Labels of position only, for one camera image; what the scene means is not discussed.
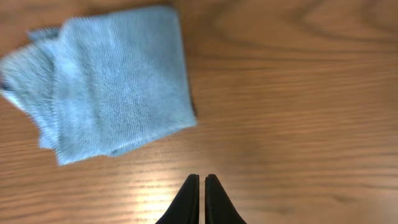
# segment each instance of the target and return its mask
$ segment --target wood grain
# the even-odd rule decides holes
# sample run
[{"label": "wood grain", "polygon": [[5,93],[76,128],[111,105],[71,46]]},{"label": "wood grain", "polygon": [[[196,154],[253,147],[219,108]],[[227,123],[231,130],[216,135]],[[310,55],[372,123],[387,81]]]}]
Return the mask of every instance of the wood grain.
[{"label": "wood grain", "polygon": [[[159,2],[2,0],[0,54],[27,29]],[[248,223],[398,223],[397,1],[169,3],[199,125],[58,167],[0,99],[0,223],[154,223],[191,173],[217,174]]]}]

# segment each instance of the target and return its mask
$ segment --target folded cloth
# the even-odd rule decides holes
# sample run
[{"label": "folded cloth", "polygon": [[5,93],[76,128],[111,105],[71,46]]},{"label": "folded cloth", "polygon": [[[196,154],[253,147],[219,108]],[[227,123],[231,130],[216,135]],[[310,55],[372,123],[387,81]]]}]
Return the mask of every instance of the folded cloth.
[{"label": "folded cloth", "polygon": [[196,125],[172,8],[73,18],[29,37],[0,61],[1,93],[32,118],[60,165]]}]

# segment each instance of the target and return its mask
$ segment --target towel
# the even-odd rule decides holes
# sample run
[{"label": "towel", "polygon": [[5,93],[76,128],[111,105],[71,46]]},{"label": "towel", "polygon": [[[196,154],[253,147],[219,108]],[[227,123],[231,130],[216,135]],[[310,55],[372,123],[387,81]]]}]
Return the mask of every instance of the towel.
[{"label": "towel", "polygon": [[60,165],[119,156],[196,125],[171,7],[76,17],[29,37],[0,61],[1,93]]}]

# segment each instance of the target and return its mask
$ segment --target light blue fabric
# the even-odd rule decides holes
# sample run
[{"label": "light blue fabric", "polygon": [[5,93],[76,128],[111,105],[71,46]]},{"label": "light blue fabric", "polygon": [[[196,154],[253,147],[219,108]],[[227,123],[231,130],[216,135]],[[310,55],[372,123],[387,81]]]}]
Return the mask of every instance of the light blue fabric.
[{"label": "light blue fabric", "polygon": [[58,163],[118,156],[196,125],[177,13],[152,6],[29,33],[0,61],[2,94]]}]

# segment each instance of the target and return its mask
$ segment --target cloth fold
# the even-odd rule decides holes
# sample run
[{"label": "cloth fold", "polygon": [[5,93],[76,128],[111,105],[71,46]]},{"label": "cloth fold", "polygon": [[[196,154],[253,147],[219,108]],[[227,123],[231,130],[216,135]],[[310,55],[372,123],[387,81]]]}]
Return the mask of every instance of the cloth fold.
[{"label": "cloth fold", "polygon": [[28,33],[0,61],[1,93],[60,165],[119,156],[196,125],[178,14],[151,6]]}]

